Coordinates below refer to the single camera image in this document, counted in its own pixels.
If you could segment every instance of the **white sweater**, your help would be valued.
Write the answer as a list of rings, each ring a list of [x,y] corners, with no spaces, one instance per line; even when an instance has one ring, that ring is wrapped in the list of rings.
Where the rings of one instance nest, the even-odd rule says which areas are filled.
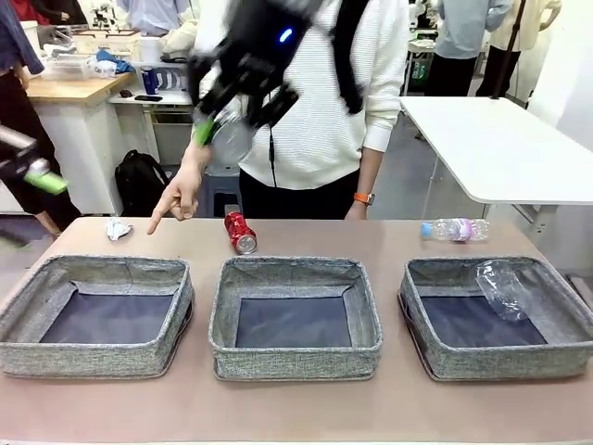
[[[224,36],[228,1],[202,2],[196,47],[211,49]],[[331,29],[339,7],[338,0],[327,1],[316,21]],[[365,96],[364,110],[355,116],[347,115],[340,98],[327,36],[317,29],[307,33],[285,75],[300,98],[272,129],[279,187],[318,188],[356,171],[363,146],[385,152],[400,111],[410,37],[408,10],[408,0],[368,4],[352,48],[355,75]],[[269,148],[270,130],[264,127],[240,167],[272,186]]]

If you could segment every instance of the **gray plastic stool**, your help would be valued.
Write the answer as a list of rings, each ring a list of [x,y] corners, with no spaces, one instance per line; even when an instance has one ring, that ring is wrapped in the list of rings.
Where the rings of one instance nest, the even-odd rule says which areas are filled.
[[[214,218],[214,202],[217,195],[235,195],[239,209],[243,211],[241,192],[239,190],[239,168],[214,170],[208,168],[204,172],[200,187],[197,208],[198,218]]]

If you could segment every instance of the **soda can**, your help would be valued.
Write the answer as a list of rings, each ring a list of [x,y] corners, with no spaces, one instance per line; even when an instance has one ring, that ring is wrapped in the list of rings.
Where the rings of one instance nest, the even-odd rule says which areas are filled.
[[[224,226],[229,233],[234,250],[239,255],[248,255],[258,249],[256,233],[247,225],[247,221],[241,213],[232,211],[226,215]]]
[[[142,82],[145,84],[147,95],[158,94],[158,79],[154,69],[142,68]]]

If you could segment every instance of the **gray floor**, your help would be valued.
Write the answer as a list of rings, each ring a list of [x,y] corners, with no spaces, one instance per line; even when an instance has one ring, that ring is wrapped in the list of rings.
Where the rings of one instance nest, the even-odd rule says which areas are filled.
[[[414,139],[417,130],[405,116],[401,116],[377,179],[377,200],[370,218],[375,220],[417,220],[421,218],[423,202],[428,191],[435,163],[435,153],[425,143]],[[472,202],[442,169],[431,193],[427,218],[480,218],[483,206]],[[21,278],[51,244],[51,238],[35,220],[23,218],[0,219],[0,227],[17,231],[33,240],[24,249],[17,249],[0,240],[0,298]]]

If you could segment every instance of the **bottle cap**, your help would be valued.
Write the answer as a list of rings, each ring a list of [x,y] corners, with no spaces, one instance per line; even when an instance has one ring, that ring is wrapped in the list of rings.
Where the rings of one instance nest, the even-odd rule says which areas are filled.
[[[428,222],[423,222],[423,225],[420,228],[420,233],[422,236],[430,236],[430,233],[433,231],[433,225]]]

